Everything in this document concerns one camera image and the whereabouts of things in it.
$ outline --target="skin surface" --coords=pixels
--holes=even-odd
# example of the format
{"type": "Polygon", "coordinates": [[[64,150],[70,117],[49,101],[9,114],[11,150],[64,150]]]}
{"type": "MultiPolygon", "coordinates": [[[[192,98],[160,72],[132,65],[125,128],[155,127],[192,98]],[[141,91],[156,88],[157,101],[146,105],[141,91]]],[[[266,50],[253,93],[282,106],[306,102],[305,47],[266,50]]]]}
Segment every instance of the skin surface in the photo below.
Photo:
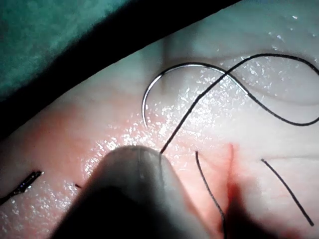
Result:
{"type": "MultiPolygon", "coordinates": [[[[0,238],[46,238],[110,150],[140,144],[160,150],[195,97],[220,73],[181,69],[165,76],[141,100],[151,78],[176,63],[202,61],[228,69],[261,52],[284,52],[319,67],[319,3],[244,1],[176,32],[76,86],[0,146],[0,196],[31,171],[45,172],[23,195],[0,207],[0,238]]],[[[273,111],[296,122],[319,112],[319,79],[309,67],[283,59],[256,59],[234,72],[273,111]]],[[[212,237],[221,218],[195,163],[225,213],[231,203],[280,238],[319,237],[319,124],[296,127],[258,107],[229,78],[187,119],[165,152],[212,237]],[[309,214],[311,227],[266,159],[309,214]]]]}

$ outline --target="skin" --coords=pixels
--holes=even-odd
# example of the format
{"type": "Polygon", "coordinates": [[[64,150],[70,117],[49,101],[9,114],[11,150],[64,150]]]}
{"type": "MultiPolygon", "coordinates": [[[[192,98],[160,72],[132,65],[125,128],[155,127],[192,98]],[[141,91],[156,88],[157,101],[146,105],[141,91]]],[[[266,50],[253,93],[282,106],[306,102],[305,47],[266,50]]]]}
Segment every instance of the skin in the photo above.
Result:
{"type": "MultiPolygon", "coordinates": [[[[194,98],[219,73],[199,68],[165,76],[141,100],[156,73],[202,61],[228,69],[261,52],[284,52],[318,66],[319,3],[244,1],[128,56],[58,98],[0,145],[0,196],[31,171],[45,172],[23,195],[0,208],[0,238],[47,238],[100,160],[121,145],[160,150],[194,98]]],[[[291,60],[256,59],[234,73],[281,116],[307,122],[318,116],[319,80],[291,60]]],[[[260,228],[282,238],[319,237],[319,124],[296,127],[257,106],[225,78],[196,106],[165,152],[200,219],[222,238],[221,218],[195,163],[195,151],[224,213],[235,204],[260,228]],[[309,214],[311,227],[282,183],[309,214]]]]}

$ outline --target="black suture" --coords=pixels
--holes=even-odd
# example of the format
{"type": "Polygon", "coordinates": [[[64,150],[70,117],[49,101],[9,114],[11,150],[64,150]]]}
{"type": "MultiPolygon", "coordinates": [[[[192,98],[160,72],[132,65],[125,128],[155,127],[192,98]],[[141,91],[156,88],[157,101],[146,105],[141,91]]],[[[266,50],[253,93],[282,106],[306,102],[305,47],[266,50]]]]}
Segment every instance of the black suture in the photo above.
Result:
{"type": "MultiPolygon", "coordinates": [[[[302,62],[304,64],[306,64],[307,66],[309,66],[313,71],[316,72],[316,74],[319,76],[319,69],[314,66],[312,63],[310,63],[309,61],[297,57],[297,56],[291,56],[291,55],[285,55],[285,54],[276,54],[276,53],[261,53],[261,54],[256,54],[253,56],[250,56],[242,61],[240,61],[239,63],[237,63],[236,65],[234,65],[233,67],[231,67],[229,70],[227,70],[222,76],[220,76],[215,82],[213,82],[205,91],[203,91],[199,96],[197,96],[197,98],[194,100],[194,102],[191,104],[191,106],[189,107],[189,109],[187,110],[187,112],[185,113],[185,115],[182,117],[181,121],[178,123],[177,127],[175,128],[175,130],[173,131],[172,135],[169,137],[169,139],[167,140],[167,142],[165,143],[165,145],[163,146],[163,148],[161,149],[160,153],[164,153],[165,150],[167,149],[168,145],[171,143],[171,141],[173,140],[173,138],[175,137],[175,135],[177,134],[177,132],[179,131],[179,129],[181,128],[181,126],[183,125],[183,123],[186,121],[187,117],[190,115],[190,113],[192,112],[192,110],[194,109],[194,107],[197,105],[197,103],[199,102],[199,100],[201,98],[203,98],[214,86],[216,86],[221,80],[223,80],[227,75],[229,75],[233,70],[235,70],[236,68],[238,68],[239,66],[241,66],[242,64],[244,64],[245,62],[252,60],[254,58],[258,58],[258,57],[280,57],[280,58],[287,58],[287,59],[291,59],[291,60],[296,60],[299,62],[302,62]]],[[[207,65],[207,67],[212,67],[215,68],[215,66],[210,65],[205,63],[205,65],[207,65]]],[[[256,99],[256,97],[254,97],[249,91],[248,89],[242,85],[238,80],[237,83],[240,84],[240,86],[245,89],[248,93],[248,97],[250,97],[255,103],[257,103],[261,108],[263,108],[264,110],[266,110],[268,113],[272,114],[274,117],[280,119],[281,121],[294,125],[294,126],[309,126],[312,125],[316,122],[319,121],[319,117],[316,118],[315,120],[311,121],[311,122],[307,122],[307,123],[296,123],[296,122],[292,122],[289,121],[281,116],[279,116],[278,114],[272,112],[270,109],[268,109],[265,105],[263,105],[259,100],[256,99]]]]}
{"type": "Polygon", "coordinates": [[[8,195],[6,195],[5,197],[3,198],[0,198],[0,206],[5,203],[6,201],[8,201],[10,198],[18,195],[18,194],[21,194],[21,193],[24,193],[27,188],[29,186],[31,186],[31,184],[38,178],[42,175],[42,171],[35,171],[35,172],[32,172],[30,173],[20,184],[19,186],[17,186],[12,192],[10,192],[8,195]]]}
{"type": "Polygon", "coordinates": [[[224,213],[223,213],[223,210],[222,210],[221,207],[219,206],[217,200],[215,199],[215,197],[214,197],[213,193],[211,192],[211,190],[210,190],[210,188],[209,188],[209,185],[208,185],[208,183],[207,183],[207,181],[206,181],[206,178],[205,178],[205,176],[204,176],[204,173],[203,173],[203,171],[202,171],[202,169],[201,169],[201,166],[200,166],[200,163],[199,163],[198,151],[195,151],[195,158],[196,158],[196,163],[197,163],[198,170],[199,170],[199,172],[200,172],[200,176],[201,176],[201,178],[203,179],[204,184],[205,184],[205,186],[206,186],[206,189],[207,189],[207,191],[209,192],[210,197],[211,197],[212,200],[214,201],[214,203],[215,203],[216,207],[218,208],[219,213],[220,213],[220,215],[221,215],[221,219],[222,219],[222,222],[223,222],[224,239],[227,239],[226,218],[225,218],[225,215],[224,215],[224,213]]]}
{"type": "MultiPolygon", "coordinates": [[[[165,150],[167,149],[168,145],[171,143],[171,141],[173,140],[173,138],[176,136],[177,132],[179,131],[179,129],[182,127],[183,123],[186,121],[187,117],[190,115],[190,113],[192,112],[192,110],[194,109],[194,107],[197,105],[197,103],[199,102],[199,100],[201,98],[203,98],[213,87],[215,87],[220,81],[222,81],[227,75],[230,75],[231,77],[233,77],[237,84],[239,84],[246,92],[247,92],[247,96],[250,97],[255,103],[257,103],[261,108],[263,108],[265,111],[267,111],[268,113],[270,113],[271,115],[273,115],[274,117],[278,118],[279,120],[294,125],[294,126],[309,126],[312,125],[316,122],[319,121],[319,117],[317,117],[316,119],[314,119],[313,121],[310,122],[306,122],[306,123],[297,123],[297,122],[293,122],[290,120],[287,120],[281,116],[279,116],[278,114],[272,112],[269,108],[267,108],[264,104],[262,104],[259,100],[256,99],[256,97],[254,97],[249,90],[240,82],[238,81],[238,79],[236,79],[234,76],[232,76],[230,73],[232,71],[234,71],[236,68],[238,68],[239,66],[241,66],[242,64],[244,64],[245,62],[252,60],[254,58],[258,58],[258,57],[280,57],[280,58],[287,58],[287,59],[291,59],[291,60],[296,60],[299,62],[302,62],[304,64],[306,64],[307,66],[309,66],[313,71],[315,71],[315,73],[319,76],[319,69],[313,65],[312,63],[310,63],[309,61],[300,58],[300,57],[296,57],[296,56],[291,56],[291,55],[286,55],[286,54],[276,54],[276,53],[261,53],[261,54],[256,54],[253,56],[250,56],[242,61],[240,61],[239,63],[237,63],[236,65],[234,65],[233,67],[231,67],[229,70],[225,71],[225,73],[220,76],[215,82],[213,82],[205,91],[203,91],[199,96],[196,97],[196,99],[194,100],[194,102],[191,104],[191,106],[189,107],[189,109],[187,110],[187,112],[185,113],[185,115],[182,117],[181,121],[178,123],[178,125],[176,126],[175,130],[173,131],[173,133],[171,134],[171,136],[168,138],[167,142],[165,143],[165,145],[163,146],[163,148],[160,150],[160,154],[163,154],[165,152],[165,150]]],[[[183,65],[187,65],[187,64],[192,64],[190,62],[188,63],[182,63],[182,64],[178,64],[175,66],[172,66],[168,69],[166,69],[165,71],[163,71],[161,74],[164,74],[165,72],[170,71],[171,69],[174,69],[178,66],[183,66],[183,65]]],[[[207,64],[207,63],[200,63],[203,65],[203,67],[206,68],[213,68],[213,69],[218,69],[218,67],[211,65],[211,64],[207,64]]],[[[224,228],[224,238],[227,238],[227,230],[226,230],[226,220],[225,220],[225,216],[224,213],[222,212],[219,204],[217,203],[216,199],[214,198],[213,194],[211,193],[208,183],[205,179],[205,176],[201,170],[200,164],[199,164],[199,159],[198,159],[198,151],[195,152],[195,156],[196,156],[196,163],[199,169],[199,172],[201,174],[201,177],[206,185],[206,188],[211,196],[211,198],[213,199],[215,205],[217,206],[219,212],[221,213],[222,216],[222,221],[223,221],[223,228],[224,228]]],[[[309,224],[311,226],[314,226],[314,223],[312,222],[312,220],[310,219],[310,217],[306,214],[306,212],[304,211],[303,207],[301,206],[301,204],[299,203],[299,201],[296,199],[296,197],[294,196],[293,192],[290,190],[290,188],[287,186],[287,184],[283,181],[283,179],[279,176],[279,174],[273,169],[271,168],[271,166],[264,160],[264,163],[266,163],[266,165],[276,174],[276,176],[280,179],[280,181],[286,186],[287,190],[289,191],[289,193],[291,194],[293,200],[295,201],[295,203],[297,204],[297,206],[299,207],[299,209],[301,210],[301,212],[303,213],[303,215],[305,216],[305,218],[308,220],[309,224]]]]}
{"type": "Polygon", "coordinates": [[[306,211],[304,210],[304,208],[301,206],[300,202],[298,201],[298,199],[295,197],[294,193],[292,192],[292,190],[289,188],[289,186],[285,183],[285,181],[282,179],[282,177],[276,172],[275,169],[273,169],[273,167],[265,160],[265,159],[261,159],[262,162],[264,162],[268,168],[270,168],[271,171],[273,171],[273,173],[279,178],[279,180],[283,183],[283,185],[285,186],[285,188],[288,190],[288,192],[290,193],[291,197],[293,198],[294,202],[297,204],[297,206],[299,207],[300,211],[302,212],[302,214],[304,215],[304,217],[307,219],[307,221],[309,222],[310,226],[314,226],[314,223],[312,222],[312,220],[310,219],[310,217],[308,216],[308,214],[306,213],[306,211]]]}

